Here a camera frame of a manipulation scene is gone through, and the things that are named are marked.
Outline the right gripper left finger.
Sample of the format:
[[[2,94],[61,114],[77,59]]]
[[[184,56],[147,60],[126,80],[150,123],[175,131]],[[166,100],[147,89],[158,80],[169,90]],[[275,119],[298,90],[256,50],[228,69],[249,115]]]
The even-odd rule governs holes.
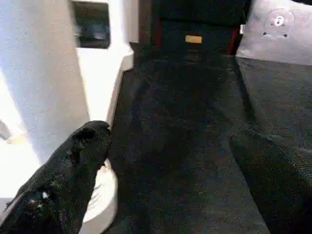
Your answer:
[[[2,234],[77,234],[112,144],[109,124],[83,124],[51,154],[7,203]]]

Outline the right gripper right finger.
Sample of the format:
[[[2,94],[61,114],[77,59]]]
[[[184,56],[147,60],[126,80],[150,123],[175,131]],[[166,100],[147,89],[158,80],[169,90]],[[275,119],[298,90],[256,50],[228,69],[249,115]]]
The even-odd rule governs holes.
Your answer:
[[[260,133],[237,133],[230,149],[272,234],[312,232],[312,155]]]

